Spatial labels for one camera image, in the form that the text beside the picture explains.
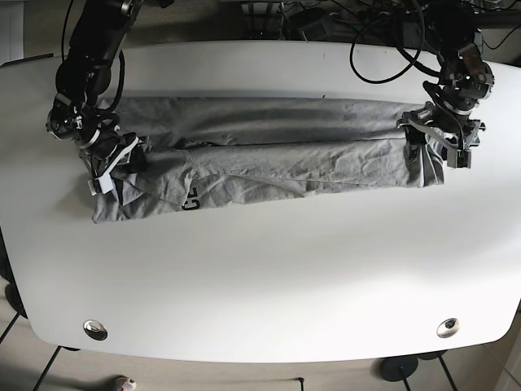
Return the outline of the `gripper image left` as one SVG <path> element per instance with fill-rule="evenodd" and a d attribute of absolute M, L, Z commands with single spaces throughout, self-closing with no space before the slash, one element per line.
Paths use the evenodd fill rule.
<path fill-rule="evenodd" d="M 148 162 L 143 148 L 147 137 L 138 137 L 135 133 L 123 135 L 109 134 L 99 136 L 87 148 L 80 148 L 79 153 L 91 178 L 110 174 L 117 166 L 127 174 L 140 174 L 147 171 Z"/>

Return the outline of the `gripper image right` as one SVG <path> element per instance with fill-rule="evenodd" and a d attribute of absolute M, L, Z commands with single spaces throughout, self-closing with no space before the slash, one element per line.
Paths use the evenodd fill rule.
<path fill-rule="evenodd" d="M 404 112 L 396 126 L 404 128 L 404 155 L 408 168 L 422 167 L 426 136 L 447 149 L 468 151 L 471 147 L 479 146 L 479 132 L 486 130 L 481 120 L 456 115 L 433 102 L 426 102 L 417 110 Z"/>

